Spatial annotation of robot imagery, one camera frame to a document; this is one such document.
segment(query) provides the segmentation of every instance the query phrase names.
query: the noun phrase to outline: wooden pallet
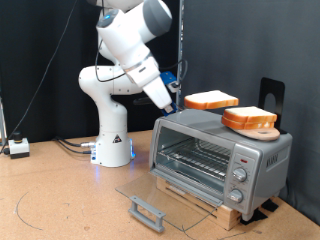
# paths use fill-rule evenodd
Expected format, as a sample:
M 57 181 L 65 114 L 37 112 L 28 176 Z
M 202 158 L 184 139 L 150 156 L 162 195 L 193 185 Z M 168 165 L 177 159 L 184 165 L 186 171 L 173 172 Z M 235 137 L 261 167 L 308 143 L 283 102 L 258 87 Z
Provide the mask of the wooden pallet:
M 157 188 L 203 215 L 208 215 L 212 211 L 212 207 L 215 207 L 160 177 L 157 177 Z M 221 205 L 208 216 L 208 219 L 224 229 L 230 230 L 240 222 L 240 217 L 240 212 Z

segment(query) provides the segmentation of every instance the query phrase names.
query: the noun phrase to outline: black cable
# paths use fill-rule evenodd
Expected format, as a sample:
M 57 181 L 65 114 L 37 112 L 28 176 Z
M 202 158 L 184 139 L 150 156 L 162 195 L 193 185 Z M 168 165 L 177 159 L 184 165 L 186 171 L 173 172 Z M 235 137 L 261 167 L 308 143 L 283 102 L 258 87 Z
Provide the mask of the black cable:
M 62 142 L 60 142 L 59 139 L 54 139 L 55 141 L 57 141 L 58 143 L 60 143 L 63 147 L 65 147 L 66 149 L 68 149 L 69 151 L 71 152 L 74 152 L 74 153 L 80 153 L 80 154 L 91 154 L 91 151 L 83 151 L 83 152 L 78 152 L 78 151 L 75 151 L 71 148 L 68 148 L 66 145 L 64 145 Z
M 180 83 L 182 82 L 182 80 L 185 78 L 185 76 L 187 75 L 188 72 L 188 61 L 184 59 L 184 73 L 183 75 L 180 77 Z
M 182 61 L 186 61 L 185 59 L 181 59 L 179 62 L 173 64 L 172 66 L 169 66 L 169 67 L 159 67 L 160 70 L 169 70 L 169 69 L 172 69 L 176 66 L 178 66 Z
M 81 144 L 77 144 L 77 143 L 71 143 L 71 142 L 68 142 L 67 140 L 63 139 L 62 137 L 59 137 L 59 136 L 56 136 L 53 140 L 60 140 L 72 147 L 81 147 Z
M 42 79 L 41 79 L 41 81 L 40 81 L 40 84 L 39 84 L 36 92 L 34 93 L 34 95 L 33 95 L 32 99 L 31 99 L 31 102 L 29 103 L 29 106 L 28 106 L 26 112 L 24 113 L 24 115 L 23 115 L 23 117 L 21 118 L 21 120 L 20 120 L 20 122 L 18 123 L 18 125 L 14 128 L 14 130 L 12 131 L 12 133 L 9 135 L 8 139 L 5 139 L 5 143 L 4 143 L 4 145 L 2 146 L 2 149 L 1 149 L 1 151 L 0 151 L 0 154 L 3 152 L 4 147 L 8 144 L 8 140 L 11 139 L 13 133 L 18 129 L 18 127 L 20 126 L 20 124 L 22 123 L 22 121 L 24 120 L 24 118 L 26 117 L 27 113 L 29 112 L 29 109 L 30 109 L 30 107 L 31 107 L 31 105 L 32 105 L 32 103 L 33 103 L 33 101 L 34 101 L 34 99 L 35 99 L 35 97 L 36 97 L 36 95 L 37 95 L 37 93 L 38 93 L 38 91 L 39 91 L 39 89 L 40 89 L 40 87 L 41 87 L 41 85 L 42 85 L 45 77 L 46 77 L 46 75 L 47 75 L 47 72 L 48 72 L 48 70 L 49 70 L 49 67 L 50 67 L 50 65 L 51 65 L 51 62 L 52 62 L 53 58 L 55 57 L 55 55 L 56 55 L 56 53 L 57 53 L 57 51 L 58 51 L 58 49 L 59 49 L 59 47 L 60 47 L 60 43 L 61 43 L 61 41 L 62 41 L 62 38 L 64 37 L 64 34 L 66 33 L 66 30 L 67 30 L 67 28 L 68 28 L 71 15 L 72 15 L 72 13 L 73 13 L 73 10 L 74 10 L 77 2 L 78 2 L 78 0 L 75 0 L 75 1 L 74 1 L 73 7 L 72 7 L 72 9 L 71 9 L 71 12 L 70 12 L 69 17 L 68 17 L 68 20 L 67 20 L 67 24 L 66 24 L 66 26 L 65 26 L 65 28 L 64 28 L 64 30 L 63 30 L 63 33 L 62 33 L 62 35 L 61 35 L 61 37 L 60 37 L 60 40 L 59 40 L 58 45 L 57 45 L 57 47 L 56 47 L 56 50 L 54 51 L 54 53 L 53 53 L 53 55 L 52 55 L 52 57 L 51 57 L 48 65 L 47 65 L 46 71 L 45 71 L 44 74 L 43 74 L 43 77 L 42 77 Z
M 119 77 L 122 77 L 123 75 L 125 75 L 125 73 L 117 76 L 117 77 L 114 77 L 114 78 L 110 78 L 110 79 L 106 79 L 106 80 L 100 80 L 99 77 L 98 77 L 98 72 L 97 72 L 97 65 L 98 65 L 98 57 L 99 57 L 99 50 L 100 50 L 100 47 L 101 47 L 101 44 L 102 44 L 103 40 L 101 40 L 100 44 L 99 44 L 99 47 L 98 47 L 98 51 L 97 51 L 97 56 L 96 56 L 96 62 L 95 62 L 95 70 L 96 70 L 96 77 L 97 77 L 97 80 L 99 82 L 110 82 L 110 81 L 113 81 Z

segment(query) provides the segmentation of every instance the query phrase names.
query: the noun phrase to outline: toast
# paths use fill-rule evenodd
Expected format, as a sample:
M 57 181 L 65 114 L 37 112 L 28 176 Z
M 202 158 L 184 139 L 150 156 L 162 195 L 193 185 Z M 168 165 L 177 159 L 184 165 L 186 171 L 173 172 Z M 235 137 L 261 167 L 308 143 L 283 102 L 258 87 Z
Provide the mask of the toast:
M 277 115 L 257 107 L 228 108 L 223 116 L 238 123 L 274 123 Z
M 184 105 L 188 108 L 205 110 L 228 106 L 237 106 L 239 99 L 219 90 L 196 93 L 184 98 Z
M 225 116 L 223 116 L 221 118 L 221 123 L 229 128 L 237 129 L 237 130 L 249 130 L 249 129 L 273 128 L 274 127 L 273 122 L 241 123 L 241 122 L 235 122 L 230 119 L 227 119 Z

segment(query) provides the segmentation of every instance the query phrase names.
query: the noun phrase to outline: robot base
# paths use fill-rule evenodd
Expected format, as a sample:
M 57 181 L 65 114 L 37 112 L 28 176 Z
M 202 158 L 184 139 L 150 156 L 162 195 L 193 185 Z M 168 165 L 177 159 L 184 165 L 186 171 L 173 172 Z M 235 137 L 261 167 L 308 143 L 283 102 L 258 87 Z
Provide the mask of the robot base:
M 101 132 L 91 149 L 91 163 L 104 167 L 121 167 L 131 160 L 131 144 L 127 131 Z

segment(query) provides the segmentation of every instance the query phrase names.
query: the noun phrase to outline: wooden cutting board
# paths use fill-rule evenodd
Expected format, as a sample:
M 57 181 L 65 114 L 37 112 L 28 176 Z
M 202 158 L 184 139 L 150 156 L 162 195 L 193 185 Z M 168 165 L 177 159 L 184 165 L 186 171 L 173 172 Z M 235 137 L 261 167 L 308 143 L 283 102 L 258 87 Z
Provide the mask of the wooden cutting board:
M 250 129 L 250 130 L 232 129 L 232 130 L 246 137 L 258 139 L 261 141 L 272 141 L 280 137 L 280 132 L 275 128 L 260 128 L 260 129 Z

